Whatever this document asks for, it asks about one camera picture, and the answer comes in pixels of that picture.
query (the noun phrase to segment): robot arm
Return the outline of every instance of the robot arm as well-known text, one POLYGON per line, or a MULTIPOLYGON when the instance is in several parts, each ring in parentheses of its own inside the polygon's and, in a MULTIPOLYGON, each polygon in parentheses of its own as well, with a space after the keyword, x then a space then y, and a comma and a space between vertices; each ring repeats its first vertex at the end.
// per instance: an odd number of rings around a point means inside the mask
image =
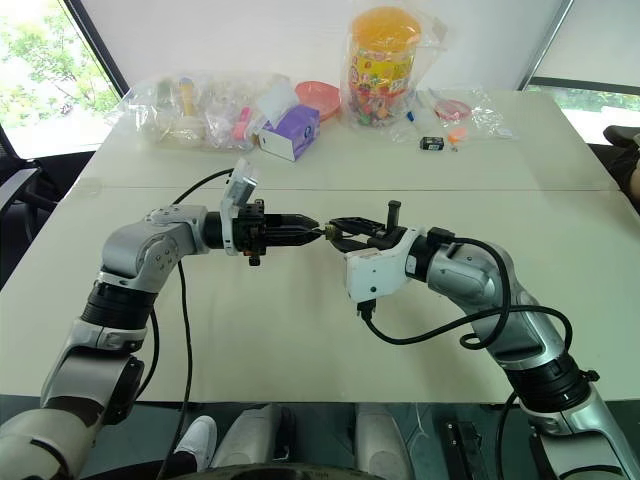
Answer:
POLYGON ((220 212, 170 205, 115 231, 103 265, 42 390, 41 408, 0 428, 0 479, 77 478, 103 425, 124 420, 136 398, 142 347, 154 301, 186 255, 225 249, 258 265, 269 246, 304 245, 321 236, 297 214, 265 214, 247 204, 256 182, 241 161, 220 212))
MULTIPOLYGON (((418 280, 447 296, 467 315, 502 304, 502 280, 494 258, 484 249, 461 244, 441 229, 398 226, 398 202, 390 202, 387 224, 362 218, 332 220, 327 236, 345 252, 346 287, 368 323, 378 297, 418 280), (364 234, 367 243, 342 233, 364 234)), ((511 304, 538 305, 518 282, 511 257, 500 247, 507 269, 511 304)), ((498 315, 471 323, 475 337, 486 341, 498 315)), ((559 478, 570 472, 604 468, 640 479, 640 466, 624 434, 591 379, 565 348, 547 315, 511 312, 500 335, 487 347, 516 391, 536 429, 546 467, 559 478)))

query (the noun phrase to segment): black chair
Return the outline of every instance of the black chair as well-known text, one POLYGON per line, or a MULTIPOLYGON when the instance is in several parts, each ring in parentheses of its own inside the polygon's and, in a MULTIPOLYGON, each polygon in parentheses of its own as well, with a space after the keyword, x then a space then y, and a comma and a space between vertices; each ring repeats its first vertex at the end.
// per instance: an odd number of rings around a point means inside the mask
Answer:
POLYGON ((92 155, 25 160, 0 126, 0 289, 92 155))
POLYGON ((589 146, 640 213, 640 199, 633 198, 630 192, 631 175, 640 160, 640 127, 610 125, 603 134, 611 145, 589 146))

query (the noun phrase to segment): orange object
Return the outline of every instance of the orange object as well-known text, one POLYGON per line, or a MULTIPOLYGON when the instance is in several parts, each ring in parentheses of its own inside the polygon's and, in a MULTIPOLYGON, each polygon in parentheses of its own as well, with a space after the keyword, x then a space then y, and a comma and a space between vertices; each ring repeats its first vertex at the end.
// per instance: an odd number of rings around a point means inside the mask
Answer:
POLYGON ((354 41, 367 50, 405 52, 420 41, 418 21, 398 7, 372 8, 351 24, 354 41))
POLYGON ((396 119, 391 107, 407 92, 421 36, 418 20, 398 7, 372 8, 353 20, 346 74, 349 106, 360 123, 384 126, 396 119))

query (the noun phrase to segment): pink object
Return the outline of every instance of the pink object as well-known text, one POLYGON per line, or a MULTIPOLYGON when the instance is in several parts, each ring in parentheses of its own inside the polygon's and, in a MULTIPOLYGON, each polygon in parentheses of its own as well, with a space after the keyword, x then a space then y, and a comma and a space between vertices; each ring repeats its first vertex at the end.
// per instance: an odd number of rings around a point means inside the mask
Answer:
POLYGON ((440 100, 434 110, 440 118, 449 121, 459 121, 471 115, 469 105, 458 100, 440 100))
POLYGON ((240 118, 233 127, 232 135, 235 140, 244 140, 244 131, 247 129, 250 117, 251 109, 249 107, 244 107, 240 112, 240 118))
POLYGON ((320 121, 334 115, 340 108, 340 91, 327 83, 309 81, 296 86, 300 103, 320 112, 320 121))

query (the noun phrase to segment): clear plastic packaging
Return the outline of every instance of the clear plastic packaging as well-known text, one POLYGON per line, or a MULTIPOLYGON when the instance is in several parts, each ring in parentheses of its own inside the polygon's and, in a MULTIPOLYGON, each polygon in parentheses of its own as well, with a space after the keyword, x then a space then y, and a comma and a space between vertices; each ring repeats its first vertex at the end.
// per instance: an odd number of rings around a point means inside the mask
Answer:
POLYGON ((250 150, 267 122, 258 103, 283 83, 292 90, 282 75, 180 73, 137 84, 118 109, 153 143, 250 150))
POLYGON ((429 89, 429 104, 452 144, 514 138, 514 133, 482 88, 429 89))
POLYGON ((446 27, 407 0, 354 0, 353 7, 341 82, 344 113, 353 124, 388 127, 411 110, 446 27))

